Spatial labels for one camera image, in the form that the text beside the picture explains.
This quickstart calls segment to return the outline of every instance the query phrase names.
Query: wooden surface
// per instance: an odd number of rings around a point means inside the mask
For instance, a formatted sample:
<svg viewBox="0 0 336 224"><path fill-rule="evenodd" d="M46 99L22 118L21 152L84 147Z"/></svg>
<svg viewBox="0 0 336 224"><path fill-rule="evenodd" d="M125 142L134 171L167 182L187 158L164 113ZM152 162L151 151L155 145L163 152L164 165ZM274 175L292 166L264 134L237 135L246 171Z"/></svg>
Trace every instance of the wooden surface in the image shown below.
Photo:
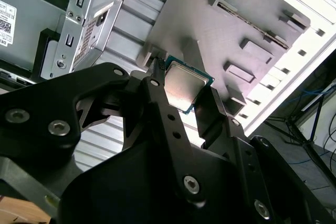
<svg viewBox="0 0 336 224"><path fill-rule="evenodd" d="M49 223L50 217L31 202L4 197L0 201L0 224Z"/></svg>

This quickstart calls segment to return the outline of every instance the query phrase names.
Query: silver bolt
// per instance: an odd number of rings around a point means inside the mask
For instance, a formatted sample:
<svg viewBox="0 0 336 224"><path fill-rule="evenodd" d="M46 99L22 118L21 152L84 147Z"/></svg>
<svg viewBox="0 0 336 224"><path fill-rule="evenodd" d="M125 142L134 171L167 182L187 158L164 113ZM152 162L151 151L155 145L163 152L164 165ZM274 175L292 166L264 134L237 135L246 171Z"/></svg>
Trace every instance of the silver bolt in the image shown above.
<svg viewBox="0 0 336 224"><path fill-rule="evenodd" d="M185 176L183 179L183 183L185 188L187 188L189 192L191 192L192 194L198 194L200 190L199 189L200 185L198 184L197 180L194 177L189 175Z"/></svg>
<svg viewBox="0 0 336 224"><path fill-rule="evenodd" d="M52 135L65 136L70 132L70 125L62 120L55 120L49 123L48 130Z"/></svg>
<svg viewBox="0 0 336 224"><path fill-rule="evenodd" d="M119 69L114 69L113 71L115 74L119 75L119 76L122 76L124 75L124 73L122 71L120 71Z"/></svg>
<svg viewBox="0 0 336 224"><path fill-rule="evenodd" d="M264 140L263 138L261 138L260 141L261 141L261 143L262 143L264 146L266 146L266 147L269 146L269 145L265 142L265 140Z"/></svg>
<svg viewBox="0 0 336 224"><path fill-rule="evenodd" d="M64 63L63 60L58 60L56 61L56 65L60 68L60 69L65 69L67 67L67 65Z"/></svg>
<svg viewBox="0 0 336 224"><path fill-rule="evenodd" d="M232 122L233 122L236 126L240 126L240 123L239 123L236 119L232 118Z"/></svg>
<svg viewBox="0 0 336 224"><path fill-rule="evenodd" d="M154 86L158 86L159 85L159 83L157 81L155 81L155 80L151 80L151 84L153 84Z"/></svg>
<svg viewBox="0 0 336 224"><path fill-rule="evenodd" d="M254 207L256 208L257 212L262 216L265 220L270 219L269 211L267 207L259 200L254 201Z"/></svg>
<svg viewBox="0 0 336 224"><path fill-rule="evenodd" d="M7 111L5 117L7 122L10 123L24 123L29 120L30 115L27 111L22 109L11 109Z"/></svg>

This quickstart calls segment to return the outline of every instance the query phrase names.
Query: blue cable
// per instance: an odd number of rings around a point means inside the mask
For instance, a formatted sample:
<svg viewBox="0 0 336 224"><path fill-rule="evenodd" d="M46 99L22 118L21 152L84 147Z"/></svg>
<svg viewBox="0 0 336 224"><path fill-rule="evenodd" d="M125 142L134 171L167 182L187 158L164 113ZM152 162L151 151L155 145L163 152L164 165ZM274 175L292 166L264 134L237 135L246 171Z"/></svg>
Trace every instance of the blue cable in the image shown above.
<svg viewBox="0 0 336 224"><path fill-rule="evenodd" d="M321 155L319 155L320 157L327 154L329 152L325 152L325 153L322 153ZM305 160L305 161L301 161L301 162L298 162L298 163L288 163L289 165L299 165L299 164L303 164L303 163L306 163L306 162L309 162L311 161L311 159L308 159L308 160Z"/></svg>
<svg viewBox="0 0 336 224"><path fill-rule="evenodd" d="M307 93L307 94L317 94L317 95L319 95L319 94L328 94L328 93L330 93L330 92L331 92L333 89L335 89L335 88L336 88L336 85L331 86L330 89L327 90L327 91L325 91L325 92L319 92L319 91L321 91L321 90L323 90L323 89L318 89L318 90L313 90L313 91L303 90L303 92L304 92L304 93Z"/></svg>

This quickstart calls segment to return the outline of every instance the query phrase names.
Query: round hole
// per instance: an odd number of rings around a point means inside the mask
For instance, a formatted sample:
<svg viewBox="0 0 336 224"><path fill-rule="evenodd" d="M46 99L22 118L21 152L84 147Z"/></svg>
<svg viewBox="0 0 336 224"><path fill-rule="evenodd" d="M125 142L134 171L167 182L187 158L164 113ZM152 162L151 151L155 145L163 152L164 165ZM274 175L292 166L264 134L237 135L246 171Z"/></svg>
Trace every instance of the round hole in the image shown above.
<svg viewBox="0 0 336 224"><path fill-rule="evenodd" d="M172 120L172 121L174 121L175 120L175 117L173 116L173 115L168 115L168 118L170 119L170 120Z"/></svg>
<svg viewBox="0 0 336 224"><path fill-rule="evenodd" d="M121 71L121 70L119 70L119 69L114 69L114 71L113 71L116 75L118 75L118 76L123 76L124 75L124 73Z"/></svg>
<svg viewBox="0 0 336 224"><path fill-rule="evenodd" d="M173 136L175 136L175 138L177 139L181 138L181 135L179 134L179 132L176 132L176 131L173 132Z"/></svg>
<svg viewBox="0 0 336 224"><path fill-rule="evenodd" d="M256 168L252 164L248 164L248 168L251 170L251 172L256 171Z"/></svg>
<svg viewBox="0 0 336 224"><path fill-rule="evenodd" d="M56 61L56 65L60 68L60 69L65 69L67 67L67 65L65 64L65 62L63 60L58 60Z"/></svg>
<svg viewBox="0 0 336 224"><path fill-rule="evenodd" d="M159 85L159 83L157 81L155 81L155 80L151 80L151 84L153 84L154 86L158 86Z"/></svg>
<svg viewBox="0 0 336 224"><path fill-rule="evenodd" d="M230 159L230 155L227 152L223 154L223 157Z"/></svg>

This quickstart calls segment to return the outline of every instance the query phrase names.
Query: barcode label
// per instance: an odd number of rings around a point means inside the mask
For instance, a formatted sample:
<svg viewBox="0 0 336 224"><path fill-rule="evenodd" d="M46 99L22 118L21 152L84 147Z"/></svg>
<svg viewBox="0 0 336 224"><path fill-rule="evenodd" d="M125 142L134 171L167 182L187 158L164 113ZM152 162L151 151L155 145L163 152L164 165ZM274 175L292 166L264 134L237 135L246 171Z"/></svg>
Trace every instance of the barcode label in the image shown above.
<svg viewBox="0 0 336 224"><path fill-rule="evenodd" d="M0 30L5 31L8 34L11 34L11 28L12 25L6 21L3 21L0 19Z"/></svg>
<svg viewBox="0 0 336 224"><path fill-rule="evenodd" d="M0 1L0 45L13 44L17 9Z"/></svg>

